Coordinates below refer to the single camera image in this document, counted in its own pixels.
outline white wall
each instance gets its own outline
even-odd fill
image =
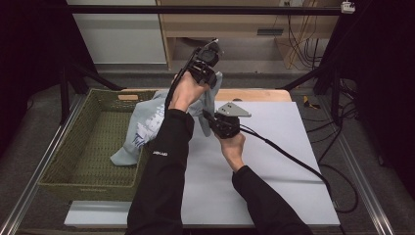
[[[155,0],[68,0],[70,5],[156,5]],[[95,64],[166,64],[158,15],[73,15]]]

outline wooden cabinet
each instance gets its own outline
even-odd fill
[[[261,6],[278,7],[280,0],[158,0],[160,6]],[[304,0],[304,7],[340,6],[338,0]],[[296,53],[289,38],[293,36],[301,42],[305,38],[330,38],[338,17],[266,16],[266,15],[160,15],[161,30],[167,63],[173,58],[175,38],[177,37],[263,37],[257,35],[260,28],[282,29],[281,35],[275,35],[286,67],[289,69],[296,59]]]

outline black jacket sleeve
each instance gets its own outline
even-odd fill
[[[194,120],[168,110],[127,218],[127,235],[182,234],[181,206]]]
[[[247,165],[233,174],[232,183],[247,202],[259,234],[312,234],[290,205]]]

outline wicker basket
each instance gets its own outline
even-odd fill
[[[154,93],[92,89],[43,172],[39,186],[69,201],[131,201],[149,148],[142,148],[134,166],[116,166],[110,156],[125,141],[135,105],[152,99]],[[122,96],[136,99],[120,100]]]

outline white table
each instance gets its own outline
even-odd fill
[[[216,102],[220,107],[225,102]],[[319,171],[294,102],[238,102],[252,117],[244,124]],[[244,161],[273,187],[310,226],[339,226],[324,183],[265,142],[246,134]],[[253,222],[231,183],[232,170],[213,135],[206,138],[196,120],[186,171],[182,218],[185,227],[247,227]],[[65,225],[126,227],[130,203],[73,202]]]

